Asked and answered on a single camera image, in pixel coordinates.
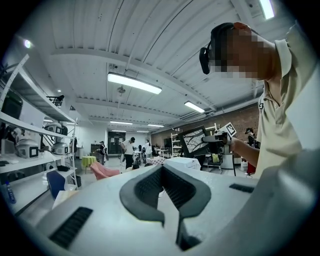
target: ceiling light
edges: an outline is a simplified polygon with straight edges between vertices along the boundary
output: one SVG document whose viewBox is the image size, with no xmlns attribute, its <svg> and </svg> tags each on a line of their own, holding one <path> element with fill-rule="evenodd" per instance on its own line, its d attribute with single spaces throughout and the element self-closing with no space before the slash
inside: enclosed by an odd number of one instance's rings
<svg viewBox="0 0 320 256">
<path fill-rule="evenodd" d="M 31 47 L 31 42 L 29 40 L 24 40 L 24 46 L 26 48 L 30 48 Z"/>
<path fill-rule="evenodd" d="M 148 126 L 154 126 L 154 127 L 165 127 L 164 125 L 157 125 L 157 124 L 148 124 Z"/>
<path fill-rule="evenodd" d="M 187 101 L 186 103 L 184 103 L 184 105 L 186 105 L 187 107 L 192 108 L 200 113 L 205 112 L 202 108 L 196 106 L 195 104 L 191 103 L 190 101 Z"/>
<path fill-rule="evenodd" d="M 260 0 L 260 4 L 266 20 L 275 16 L 270 0 Z"/>
<path fill-rule="evenodd" d="M 125 85 L 125 86 L 131 86 L 131 87 L 145 90 L 145 91 L 148 91 L 148 92 L 154 93 L 154 94 L 159 94 L 162 91 L 162 88 L 160 88 L 158 86 L 151 85 L 146 82 L 140 81 L 138 79 L 128 77 L 125 75 L 121 75 L 121 74 L 117 74 L 117 73 L 112 73 L 112 72 L 108 73 L 108 81 L 113 82 L 113 83 L 117 83 L 117 84 L 121 84 L 121 85 Z"/>
<path fill-rule="evenodd" d="M 117 121 L 110 121 L 112 124 L 121 124 L 121 125 L 132 125 L 132 122 L 117 122 Z"/>
</svg>

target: rice cooker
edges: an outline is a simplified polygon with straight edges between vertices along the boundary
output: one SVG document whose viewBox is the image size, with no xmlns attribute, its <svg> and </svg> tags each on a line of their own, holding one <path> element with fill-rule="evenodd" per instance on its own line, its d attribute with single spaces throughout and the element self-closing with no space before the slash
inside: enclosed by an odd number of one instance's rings
<svg viewBox="0 0 320 256">
<path fill-rule="evenodd" d="M 39 155 L 39 146 L 32 139 L 21 139 L 15 146 L 17 155 L 21 158 L 37 158 Z"/>
<path fill-rule="evenodd" d="M 58 142 L 51 147 L 51 152 L 56 155 L 66 155 L 68 154 L 68 144 L 64 142 Z"/>
<path fill-rule="evenodd" d="M 45 125 L 44 129 L 57 134 L 62 134 L 63 130 L 61 124 L 58 122 L 49 122 Z"/>
</svg>

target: ceiling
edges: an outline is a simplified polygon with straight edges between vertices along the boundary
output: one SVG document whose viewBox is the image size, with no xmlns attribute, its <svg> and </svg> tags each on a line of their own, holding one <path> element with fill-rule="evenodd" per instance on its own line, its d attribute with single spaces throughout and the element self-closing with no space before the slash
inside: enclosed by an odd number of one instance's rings
<svg viewBox="0 0 320 256">
<path fill-rule="evenodd" d="M 53 0 L 39 6 L 19 36 L 32 42 L 56 89 L 83 118 L 111 129 L 160 131 L 147 124 L 168 129 L 257 101 L 261 83 L 236 73 L 203 74 L 199 50 L 224 22 L 242 21 L 267 40 L 283 39 L 294 20 L 274 1 L 273 7 L 275 17 L 265 20 L 258 0 Z M 162 92 L 124 86 L 120 95 L 108 72 Z M 206 113 L 193 112 L 186 101 Z"/>
</svg>

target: beige shirt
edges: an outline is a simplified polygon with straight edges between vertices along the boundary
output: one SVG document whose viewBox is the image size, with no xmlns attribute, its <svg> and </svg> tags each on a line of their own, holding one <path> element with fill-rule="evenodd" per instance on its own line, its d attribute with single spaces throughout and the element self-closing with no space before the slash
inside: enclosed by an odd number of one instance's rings
<svg viewBox="0 0 320 256">
<path fill-rule="evenodd" d="M 286 39 L 275 41 L 281 62 L 281 105 L 272 98 L 269 85 L 258 101 L 260 110 L 256 140 L 261 143 L 254 178 L 260 178 L 265 168 L 281 164 L 287 157 L 302 150 L 297 134 L 286 116 L 286 110 L 297 98 L 313 73 L 317 56 L 294 25 Z"/>
</svg>

